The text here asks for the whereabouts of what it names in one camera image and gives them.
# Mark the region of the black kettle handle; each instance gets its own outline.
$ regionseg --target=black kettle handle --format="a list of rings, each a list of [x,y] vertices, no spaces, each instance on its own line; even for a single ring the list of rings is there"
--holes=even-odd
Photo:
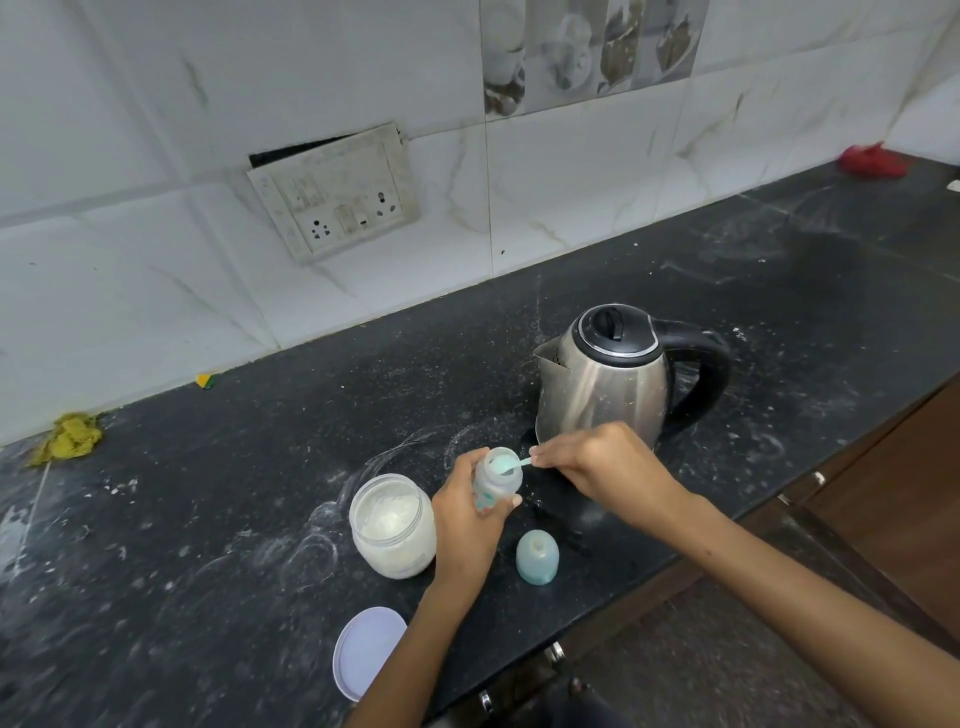
[[[663,346],[663,353],[672,364],[688,361],[700,365],[697,383],[676,403],[663,420],[661,438],[672,437],[703,417],[730,381],[730,348],[711,331],[681,321],[653,320],[654,331]],[[673,391],[671,379],[670,391]]]

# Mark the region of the formula container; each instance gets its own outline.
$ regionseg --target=formula container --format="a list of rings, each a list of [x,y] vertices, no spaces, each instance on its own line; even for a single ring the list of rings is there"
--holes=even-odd
[[[516,465],[509,470],[504,466]],[[510,497],[523,483],[520,459],[510,448],[493,448],[477,463],[473,473],[473,502],[478,511],[493,508],[501,498]]]
[[[350,504],[350,530],[367,563],[391,579],[420,573],[437,555],[430,498],[405,475],[365,483]]]

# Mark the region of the wall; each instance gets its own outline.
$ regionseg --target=wall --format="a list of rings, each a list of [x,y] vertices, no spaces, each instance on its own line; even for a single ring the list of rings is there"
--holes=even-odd
[[[880,139],[960,0],[489,1],[8,0],[0,442]],[[422,218],[295,265],[247,155],[392,119]]]
[[[888,136],[891,147],[960,164],[960,14],[912,85]]]

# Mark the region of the hand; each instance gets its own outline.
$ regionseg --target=hand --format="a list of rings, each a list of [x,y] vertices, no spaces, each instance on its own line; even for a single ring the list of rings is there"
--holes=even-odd
[[[462,615],[487,580],[503,522],[522,501],[514,495],[483,513],[477,512],[471,487],[473,471],[488,452],[490,448],[480,448],[458,457],[443,488],[433,496],[437,571],[431,588],[443,592],[445,600]]]
[[[531,465],[559,468],[585,496],[665,541],[695,498],[624,423],[558,435],[530,455]]]

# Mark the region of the white tile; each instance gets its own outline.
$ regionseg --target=white tile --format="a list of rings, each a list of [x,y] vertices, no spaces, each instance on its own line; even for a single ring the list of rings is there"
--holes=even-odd
[[[494,272],[652,222],[686,83],[489,123]]]
[[[193,171],[483,120],[476,0],[84,0]]]
[[[181,193],[0,231],[0,442],[268,352]]]
[[[882,141],[943,30],[902,31],[826,49],[829,72],[818,98],[804,105],[782,174],[834,159],[852,144]],[[940,123],[957,128],[955,116]]]
[[[166,181],[60,3],[0,12],[0,216]]]
[[[843,42],[875,0],[710,0],[694,74]]]
[[[960,164],[960,17],[924,68],[887,136],[888,146]]]
[[[960,0],[874,0],[861,29],[864,36],[948,22]]]
[[[491,275],[484,128],[409,143],[421,218],[299,266],[246,177],[196,199],[283,346],[434,298]]]
[[[820,49],[690,79],[658,219],[781,177],[801,115],[829,72]]]

